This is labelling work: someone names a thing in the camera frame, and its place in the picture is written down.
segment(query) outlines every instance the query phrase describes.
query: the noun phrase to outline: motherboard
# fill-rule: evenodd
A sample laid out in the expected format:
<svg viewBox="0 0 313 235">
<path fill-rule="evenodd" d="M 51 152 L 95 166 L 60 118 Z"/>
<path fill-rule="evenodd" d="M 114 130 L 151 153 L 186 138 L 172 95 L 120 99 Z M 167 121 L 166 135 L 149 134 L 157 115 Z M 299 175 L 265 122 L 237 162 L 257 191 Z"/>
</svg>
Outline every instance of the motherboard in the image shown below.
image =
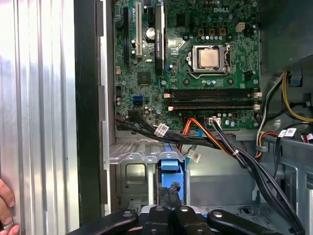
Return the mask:
<svg viewBox="0 0 313 235">
<path fill-rule="evenodd" d="M 116 0 L 116 115 L 257 128 L 258 18 L 257 0 Z"/>
</svg>

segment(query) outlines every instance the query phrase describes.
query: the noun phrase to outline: blue sata port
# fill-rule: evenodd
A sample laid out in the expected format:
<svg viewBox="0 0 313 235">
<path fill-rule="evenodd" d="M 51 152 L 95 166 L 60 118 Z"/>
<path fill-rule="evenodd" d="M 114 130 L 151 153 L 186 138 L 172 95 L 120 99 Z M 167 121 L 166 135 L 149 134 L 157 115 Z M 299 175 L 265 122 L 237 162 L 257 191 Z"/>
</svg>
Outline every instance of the blue sata port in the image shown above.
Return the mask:
<svg viewBox="0 0 313 235">
<path fill-rule="evenodd" d="M 143 104 L 143 95 L 134 95 L 133 96 L 133 104 L 134 105 L 141 105 L 141 104 Z"/>
</svg>

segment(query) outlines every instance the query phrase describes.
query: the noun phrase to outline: sticker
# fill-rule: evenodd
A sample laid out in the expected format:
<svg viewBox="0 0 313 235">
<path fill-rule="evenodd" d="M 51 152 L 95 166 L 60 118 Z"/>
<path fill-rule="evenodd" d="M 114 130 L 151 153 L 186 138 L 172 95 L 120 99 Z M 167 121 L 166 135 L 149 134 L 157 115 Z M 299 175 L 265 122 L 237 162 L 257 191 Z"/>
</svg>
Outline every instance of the sticker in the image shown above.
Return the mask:
<svg viewBox="0 0 313 235">
<path fill-rule="evenodd" d="M 194 160 L 196 163 L 198 163 L 198 161 L 199 161 L 199 159 L 201 157 L 201 154 L 198 154 L 198 153 L 196 153 L 196 151 L 190 149 L 188 151 L 187 157 L 192 159 L 192 160 Z"/>
<path fill-rule="evenodd" d="M 313 140 L 313 135 L 312 134 L 308 134 L 307 135 L 307 139 L 308 139 L 308 141 Z"/>
<path fill-rule="evenodd" d="M 284 137 L 293 137 L 296 131 L 297 128 L 289 128 L 284 134 Z"/>
<path fill-rule="evenodd" d="M 160 123 L 155 131 L 155 135 L 158 137 L 163 137 L 168 129 L 169 127 L 167 125 Z"/>
<path fill-rule="evenodd" d="M 279 137 L 279 138 L 282 138 L 282 137 L 284 136 L 284 134 L 286 133 L 286 131 L 287 131 L 287 130 L 282 130 L 282 131 L 279 133 L 278 137 Z"/>
</svg>

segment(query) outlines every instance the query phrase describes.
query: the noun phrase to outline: white pci slot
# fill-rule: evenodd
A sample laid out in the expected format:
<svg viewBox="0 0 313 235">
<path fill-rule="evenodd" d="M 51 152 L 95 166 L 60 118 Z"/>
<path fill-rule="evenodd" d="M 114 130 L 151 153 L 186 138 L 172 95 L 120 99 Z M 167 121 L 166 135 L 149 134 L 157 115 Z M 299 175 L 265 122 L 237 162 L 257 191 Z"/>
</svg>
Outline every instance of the white pci slot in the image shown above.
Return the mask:
<svg viewBox="0 0 313 235">
<path fill-rule="evenodd" d="M 136 2 L 136 56 L 142 57 L 142 15 L 141 2 Z"/>
</svg>

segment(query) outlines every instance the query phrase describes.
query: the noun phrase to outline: cpu socket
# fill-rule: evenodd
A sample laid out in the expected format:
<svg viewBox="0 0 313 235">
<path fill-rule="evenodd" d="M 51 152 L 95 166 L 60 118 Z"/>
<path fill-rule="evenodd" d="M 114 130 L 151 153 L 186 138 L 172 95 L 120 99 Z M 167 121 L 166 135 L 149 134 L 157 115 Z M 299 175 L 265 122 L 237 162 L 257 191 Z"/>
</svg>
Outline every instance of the cpu socket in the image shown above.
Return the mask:
<svg viewBox="0 0 313 235">
<path fill-rule="evenodd" d="M 227 75 L 230 73 L 230 45 L 193 46 L 186 60 L 193 73 Z"/>
</svg>

